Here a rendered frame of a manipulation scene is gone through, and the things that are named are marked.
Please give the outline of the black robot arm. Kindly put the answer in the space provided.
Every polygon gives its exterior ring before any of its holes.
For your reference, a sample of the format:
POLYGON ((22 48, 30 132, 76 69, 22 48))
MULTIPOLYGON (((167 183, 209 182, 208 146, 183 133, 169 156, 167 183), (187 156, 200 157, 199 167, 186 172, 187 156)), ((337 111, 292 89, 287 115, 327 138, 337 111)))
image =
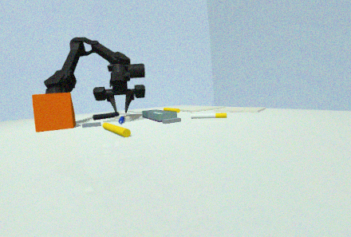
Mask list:
POLYGON ((61 69, 56 70, 55 74, 44 81, 45 94, 51 93, 70 93, 75 88, 77 79, 74 76, 74 71, 78 60, 82 56, 88 56, 91 53, 97 53, 106 61, 109 61, 107 66, 108 71, 111 72, 110 88, 112 85, 123 85, 130 81, 131 78, 144 77, 144 64, 130 64, 131 59, 126 57, 123 53, 113 52, 107 49, 98 41, 92 41, 86 37, 73 38, 70 40, 69 55, 65 60, 61 69), (91 45, 91 50, 85 51, 84 43, 91 45))

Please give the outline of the black cylinder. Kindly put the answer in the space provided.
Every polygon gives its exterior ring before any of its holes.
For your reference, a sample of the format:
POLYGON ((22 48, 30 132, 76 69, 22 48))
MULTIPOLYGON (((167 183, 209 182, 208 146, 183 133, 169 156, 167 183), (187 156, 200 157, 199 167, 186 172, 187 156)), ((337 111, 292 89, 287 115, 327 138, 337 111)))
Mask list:
POLYGON ((93 119, 99 120, 99 119, 114 118, 114 117, 119 117, 119 116, 120 116, 119 112, 117 112, 117 114, 116 113, 106 113, 106 114, 99 114, 99 115, 93 114, 93 119))

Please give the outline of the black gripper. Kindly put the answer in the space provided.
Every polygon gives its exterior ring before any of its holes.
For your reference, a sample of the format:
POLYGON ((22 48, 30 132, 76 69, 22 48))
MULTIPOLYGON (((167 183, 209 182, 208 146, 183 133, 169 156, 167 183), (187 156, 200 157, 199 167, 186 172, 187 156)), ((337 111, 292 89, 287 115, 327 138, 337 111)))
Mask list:
POLYGON ((145 94, 144 85, 135 85, 134 89, 128 89, 127 81, 125 82, 126 87, 123 85, 112 85, 112 89, 105 89, 105 87, 95 87, 93 90, 93 95, 96 101, 104 101, 107 99, 108 102, 114 108, 115 113, 117 114, 116 102, 114 95, 125 95, 125 113, 128 111, 128 107, 132 100, 136 98, 143 98, 145 94))

